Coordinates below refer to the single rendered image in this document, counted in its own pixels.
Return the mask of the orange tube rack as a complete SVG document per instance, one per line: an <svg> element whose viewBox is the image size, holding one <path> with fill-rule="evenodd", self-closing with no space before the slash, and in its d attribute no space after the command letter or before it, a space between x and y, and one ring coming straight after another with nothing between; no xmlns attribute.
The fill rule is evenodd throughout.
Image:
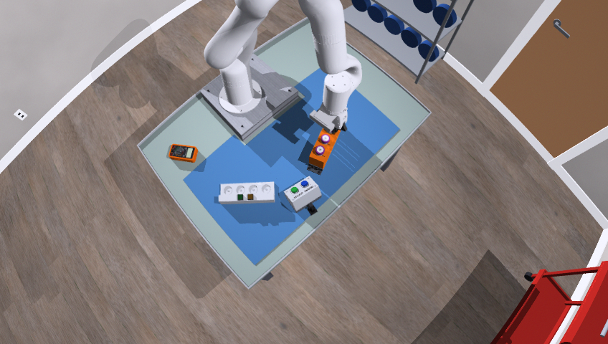
<svg viewBox="0 0 608 344"><path fill-rule="evenodd" d="M333 149L333 147L335 145L335 142L336 142L336 140L338 138L339 133L340 133L340 130L338 130L337 133L332 134L332 133L328 133L324 128L322 129L322 131L320 132L320 135L319 135L319 137L318 137L318 139L317 139L317 141L316 141L316 143L315 143L315 145L314 145L314 147L313 147L313 149L312 149L312 151L310 153L310 156L309 156L309 163L310 164L313 164L314 166L317 166L319 168L324 169L325 164L326 164L326 162L328 160L329 155L331 154L331 151L332 151L332 149ZM322 142L321 142L321 136L324 135L324 134L329 135L330 138L331 138L330 141L329 141L329 143L326 144L326 145L322 144ZM316 154L316 152L315 152L315 149L316 149L316 147L318 145L322 145L325 148L325 152L324 152L324 154L322 156L318 156Z"/></svg>

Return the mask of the orange digital multimeter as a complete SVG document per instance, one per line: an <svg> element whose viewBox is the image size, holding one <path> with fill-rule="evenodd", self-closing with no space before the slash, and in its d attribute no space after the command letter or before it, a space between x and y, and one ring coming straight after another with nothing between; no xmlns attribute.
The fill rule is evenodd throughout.
<svg viewBox="0 0 608 344"><path fill-rule="evenodd" d="M172 160L194 163L197 153L198 149L195 146L172 144L168 156Z"/></svg>

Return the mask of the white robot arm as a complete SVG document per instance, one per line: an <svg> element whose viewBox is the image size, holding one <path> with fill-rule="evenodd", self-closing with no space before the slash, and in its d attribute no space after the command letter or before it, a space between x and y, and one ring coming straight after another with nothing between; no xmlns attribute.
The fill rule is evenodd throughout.
<svg viewBox="0 0 608 344"><path fill-rule="evenodd" d="M220 70L225 89L223 87L219 93L219 101L229 113L249 112L261 100L261 87L251 77L250 58L257 41L257 28L278 1L235 0L238 7L235 6L204 50L206 63ZM330 133L335 127L332 121L343 110L347 111L348 99L361 83L361 63L347 54L340 0L298 2L310 20L318 65L328 74L324 81L322 108L318 112L314 110L309 118Z"/></svg>

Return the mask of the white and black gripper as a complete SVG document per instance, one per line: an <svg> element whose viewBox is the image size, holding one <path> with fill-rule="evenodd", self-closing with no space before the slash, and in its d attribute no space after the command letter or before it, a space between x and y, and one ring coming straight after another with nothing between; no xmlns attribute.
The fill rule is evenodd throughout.
<svg viewBox="0 0 608 344"><path fill-rule="evenodd" d="M347 118L348 118L347 111L343 111L340 115L338 115L332 121L332 123L335 125L334 129L332 130L332 134L337 133L338 130L342 130L345 132L347 131L347 127L346 127Z"/></svg>

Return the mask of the blue flat mat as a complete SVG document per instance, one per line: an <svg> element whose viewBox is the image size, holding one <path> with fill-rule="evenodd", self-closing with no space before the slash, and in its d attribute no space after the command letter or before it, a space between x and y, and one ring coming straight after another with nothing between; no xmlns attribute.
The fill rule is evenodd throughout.
<svg viewBox="0 0 608 344"><path fill-rule="evenodd" d="M307 170L323 129L309 114L322 104L327 75L319 68L306 77L295 86L302 100L247 145L233 135L184 179L254 265L310 216L308 207L296 213L284 191L310 176L322 194L313 202L317 210L399 130L355 89L347 104L348 130L340 131L321 175ZM274 182L274 203L219 203L221 184L259 182Z"/></svg>

